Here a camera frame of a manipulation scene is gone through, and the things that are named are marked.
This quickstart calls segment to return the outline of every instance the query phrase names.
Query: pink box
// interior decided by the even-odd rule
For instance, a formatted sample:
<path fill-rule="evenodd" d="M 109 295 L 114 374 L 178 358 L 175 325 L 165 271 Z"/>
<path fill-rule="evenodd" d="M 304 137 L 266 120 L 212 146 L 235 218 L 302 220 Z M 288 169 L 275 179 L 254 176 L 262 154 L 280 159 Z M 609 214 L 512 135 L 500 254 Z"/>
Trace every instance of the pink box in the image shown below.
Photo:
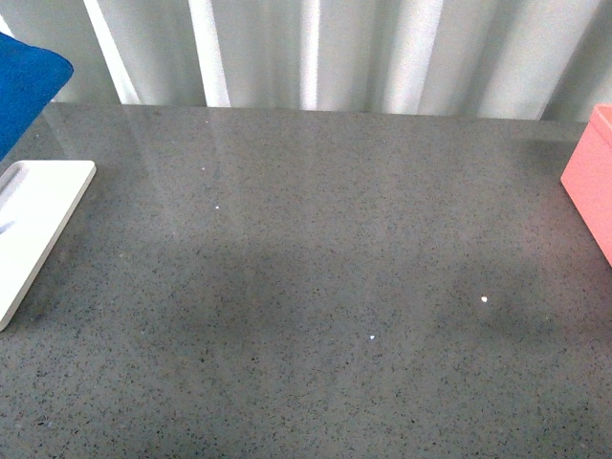
<path fill-rule="evenodd" d="M 561 182 L 612 265 L 612 105 L 596 105 Z"/>

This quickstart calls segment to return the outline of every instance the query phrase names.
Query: quartz countertop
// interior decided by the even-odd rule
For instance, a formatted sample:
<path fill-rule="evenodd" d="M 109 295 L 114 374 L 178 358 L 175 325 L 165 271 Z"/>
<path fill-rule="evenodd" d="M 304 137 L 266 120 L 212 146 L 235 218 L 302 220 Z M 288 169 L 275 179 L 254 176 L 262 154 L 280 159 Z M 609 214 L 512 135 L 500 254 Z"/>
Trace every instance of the quartz countertop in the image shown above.
<path fill-rule="evenodd" d="M 50 105 L 0 173 L 98 172 L 0 334 L 0 457 L 608 457 L 583 129 Z"/>

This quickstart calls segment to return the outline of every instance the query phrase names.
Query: white tray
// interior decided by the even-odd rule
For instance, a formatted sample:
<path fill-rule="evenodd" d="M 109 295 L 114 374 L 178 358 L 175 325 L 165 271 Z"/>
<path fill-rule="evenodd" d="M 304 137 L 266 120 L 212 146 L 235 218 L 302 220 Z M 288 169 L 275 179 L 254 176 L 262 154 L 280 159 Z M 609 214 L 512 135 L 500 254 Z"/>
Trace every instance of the white tray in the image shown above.
<path fill-rule="evenodd" d="M 91 161 L 19 161 L 0 177 L 0 331 L 95 173 Z"/>

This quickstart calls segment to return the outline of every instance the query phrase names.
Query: curtain fold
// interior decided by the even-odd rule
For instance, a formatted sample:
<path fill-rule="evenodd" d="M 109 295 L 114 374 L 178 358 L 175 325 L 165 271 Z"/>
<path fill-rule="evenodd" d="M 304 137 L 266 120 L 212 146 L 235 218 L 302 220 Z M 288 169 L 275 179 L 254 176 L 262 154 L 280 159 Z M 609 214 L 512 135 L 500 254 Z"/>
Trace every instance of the curtain fold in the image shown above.
<path fill-rule="evenodd" d="M 587 120 L 612 103 L 608 0 L 3 0 L 75 65 L 55 98 Z"/>

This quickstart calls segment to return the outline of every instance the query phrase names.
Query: blue pillow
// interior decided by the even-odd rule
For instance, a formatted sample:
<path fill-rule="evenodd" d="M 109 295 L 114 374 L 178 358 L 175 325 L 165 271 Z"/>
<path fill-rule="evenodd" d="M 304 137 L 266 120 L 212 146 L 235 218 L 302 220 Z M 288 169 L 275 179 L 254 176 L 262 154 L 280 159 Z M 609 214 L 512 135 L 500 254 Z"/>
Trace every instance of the blue pillow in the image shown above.
<path fill-rule="evenodd" d="M 73 71 L 61 55 L 0 33 L 0 160 Z"/>

